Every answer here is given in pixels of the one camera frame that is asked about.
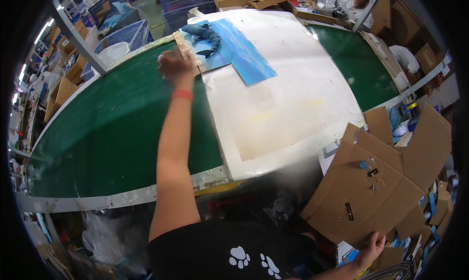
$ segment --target person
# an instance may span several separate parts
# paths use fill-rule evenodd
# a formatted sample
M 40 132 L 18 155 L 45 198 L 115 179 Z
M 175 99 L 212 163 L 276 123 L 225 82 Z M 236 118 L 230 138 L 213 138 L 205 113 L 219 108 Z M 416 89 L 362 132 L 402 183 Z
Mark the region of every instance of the person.
M 149 230 L 148 257 L 155 279 L 297 279 L 285 246 L 261 223 L 201 221 L 188 169 L 194 75 L 191 60 L 174 51 L 159 57 L 174 88 L 157 151 L 158 199 Z M 350 279 L 383 251 L 385 236 L 370 237 L 353 262 L 312 279 Z
M 368 6 L 370 0 L 344 0 L 345 7 L 351 13 L 351 17 L 354 21 L 357 21 L 362 15 L 365 8 Z M 363 23 L 363 30 L 370 31 L 373 25 L 373 15 L 370 14 L 367 16 L 365 22 Z
M 415 56 L 407 48 L 399 45 L 392 45 L 389 50 L 393 54 L 399 66 L 406 73 L 410 84 L 415 84 L 420 79 L 418 71 L 420 65 Z

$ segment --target white shirt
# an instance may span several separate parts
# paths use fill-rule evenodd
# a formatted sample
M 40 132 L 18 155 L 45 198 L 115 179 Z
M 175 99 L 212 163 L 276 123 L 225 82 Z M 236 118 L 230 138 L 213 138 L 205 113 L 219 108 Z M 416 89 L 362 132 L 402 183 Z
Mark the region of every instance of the white shirt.
M 343 0 L 345 6 L 349 9 L 350 13 L 352 14 L 352 16 L 354 17 L 353 20 L 354 21 L 357 21 L 358 18 L 362 15 L 363 11 L 365 9 L 357 9 L 354 7 L 355 3 L 353 2 L 353 0 Z M 372 13 L 370 12 L 370 14 L 368 15 L 368 17 L 366 18 L 365 22 L 363 23 L 365 26 L 367 26 L 369 29 L 372 28 L 372 25 L 373 25 L 373 16 L 372 16 Z
M 393 45 L 389 47 L 389 50 L 393 54 L 396 61 L 402 67 L 404 72 L 410 70 L 412 73 L 417 73 L 420 65 L 418 64 L 415 56 L 407 48 Z

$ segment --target ocean print card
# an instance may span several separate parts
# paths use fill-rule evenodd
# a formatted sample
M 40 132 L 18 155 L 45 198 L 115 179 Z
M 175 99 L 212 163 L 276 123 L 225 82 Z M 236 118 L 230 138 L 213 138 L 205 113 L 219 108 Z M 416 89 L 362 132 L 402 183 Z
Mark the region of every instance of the ocean print card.
M 179 49 L 189 52 L 196 60 L 200 72 L 231 63 L 247 86 L 277 75 L 254 45 L 227 19 L 184 26 L 173 35 Z

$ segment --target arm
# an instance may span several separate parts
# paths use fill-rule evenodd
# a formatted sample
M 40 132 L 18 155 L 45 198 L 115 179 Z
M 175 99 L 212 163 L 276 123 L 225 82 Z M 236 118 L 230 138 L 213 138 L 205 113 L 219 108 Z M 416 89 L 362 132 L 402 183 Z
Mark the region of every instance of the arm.
M 165 52 L 160 71 L 175 90 L 192 92 L 192 62 Z M 174 98 L 161 129 L 156 162 L 157 201 L 149 241 L 176 228 L 200 222 L 187 166 L 191 140 L 191 106 L 186 98 Z
M 359 273 L 368 268 L 383 251 L 386 236 L 383 236 L 383 238 L 377 242 L 378 235 L 378 232 L 372 234 L 368 247 L 359 252 L 353 262 L 325 271 L 307 280 L 352 280 Z

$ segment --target yellow tape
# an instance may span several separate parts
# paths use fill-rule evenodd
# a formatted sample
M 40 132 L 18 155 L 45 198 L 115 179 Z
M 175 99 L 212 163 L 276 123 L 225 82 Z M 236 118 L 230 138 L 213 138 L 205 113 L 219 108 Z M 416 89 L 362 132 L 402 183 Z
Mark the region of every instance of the yellow tape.
M 410 109 L 414 108 L 415 106 L 417 106 L 417 102 L 414 102 L 414 103 L 410 104 L 409 106 L 406 107 L 406 109 L 410 110 Z
M 238 181 L 238 182 L 224 183 L 224 184 L 216 185 L 216 186 L 213 186 L 213 187 L 208 188 L 208 189 L 202 189 L 202 190 L 195 191 L 194 195 L 199 196 L 199 195 L 215 194 L 215 193 L 218 193 L 218 192 L 228 191 L 228 190 L 234 189 L 235 187 L 239 186 L 241 183 L 244 183 L 244 182 L 246 182 L 246 181 L 241 180 L 241 181 Z

